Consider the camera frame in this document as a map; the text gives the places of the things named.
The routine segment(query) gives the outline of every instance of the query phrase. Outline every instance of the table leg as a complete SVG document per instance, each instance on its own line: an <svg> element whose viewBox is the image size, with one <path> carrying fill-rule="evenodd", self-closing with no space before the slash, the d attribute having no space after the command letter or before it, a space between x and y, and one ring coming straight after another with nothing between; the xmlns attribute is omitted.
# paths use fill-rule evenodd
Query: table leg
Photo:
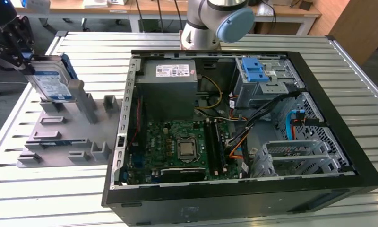
<svg viewBox="0 0 378 227"><path fill-rule="evenodd" d="M129 15L129 21L130 21L130 28L131 32L139 32L139 16L138 15Z"/></svg>
<svg viewBox="0 0 378 227"><path fill-rule="evenodd" d="M307 35L309 34L309 31L310 31L310 28L313 27L313 24L314 24L314 21L315 21L315 18L314 17L306 17L299 28L298 28L298 31L297 31L297 35Z"/></svg>

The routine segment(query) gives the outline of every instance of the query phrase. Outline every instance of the blue cable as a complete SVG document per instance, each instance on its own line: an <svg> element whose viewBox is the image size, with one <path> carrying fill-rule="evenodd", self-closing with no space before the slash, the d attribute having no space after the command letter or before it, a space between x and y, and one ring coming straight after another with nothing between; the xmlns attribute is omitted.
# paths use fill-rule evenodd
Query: blue cable
<svg viewBox="0 0 378 227"><path fill-rule="evenodd" d="M287 134L289 140L294 139L291 134L291 115L295 114L297 112L305 113L305 110L290 110L285 117L285 132Z"/></svg>

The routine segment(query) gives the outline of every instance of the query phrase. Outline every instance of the power supply label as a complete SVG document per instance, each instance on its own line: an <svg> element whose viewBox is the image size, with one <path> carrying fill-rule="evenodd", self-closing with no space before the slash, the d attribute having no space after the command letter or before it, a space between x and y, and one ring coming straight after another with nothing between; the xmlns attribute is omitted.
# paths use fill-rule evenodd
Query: power supply label
<svg viewBox="0 0 378 227"><path fill-rule="evenodd" d="M157 77L189 77L189 65L157 65Z"/></svg>
<svg viewBox="0 0 378 227"><path fill-rule="evenodd" d="M45 96L51 98L53 101L62 102L71 99L67 86L58 72L37 71L34 78Z"/></svg>

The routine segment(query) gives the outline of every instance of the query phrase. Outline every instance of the cpu socket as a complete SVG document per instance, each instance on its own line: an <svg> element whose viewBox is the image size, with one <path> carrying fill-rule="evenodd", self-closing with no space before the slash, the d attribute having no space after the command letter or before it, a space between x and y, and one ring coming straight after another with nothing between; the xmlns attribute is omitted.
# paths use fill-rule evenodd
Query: cpu socket
<svg viewBox="0 0 378 227"><path fill-rule="evenodd" d="M178 139L177 140L177 158L182 162L191 162L195 159L195 139Z"/></svg>

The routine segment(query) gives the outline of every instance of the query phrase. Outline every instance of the floor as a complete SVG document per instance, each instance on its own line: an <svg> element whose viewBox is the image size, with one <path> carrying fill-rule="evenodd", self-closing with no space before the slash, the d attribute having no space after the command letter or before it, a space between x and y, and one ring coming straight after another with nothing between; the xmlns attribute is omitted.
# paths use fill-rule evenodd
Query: floor
<svg viewBox="0 0 378 227"><path fill-rule="evenodd" d="M81 21L71 20L71 23L65 23L61 19L50 19L49 26L41 27L37 19L30 19L32 30L35 36L35 53L45 54L46 48L53 40L57 31L81 31ZM166 32L178 32L178 21L163 21ZM122 20L122 25L117 25L110 19L89 19L86 27L91 32L130 32L127 20ZM378 49L370 59L362 66L363 71L378 86ZM0 129L17 102L26 82L22 75L16 72L4 72L0 70L0 82L21 82L21 83L0 83Z"/></svg>

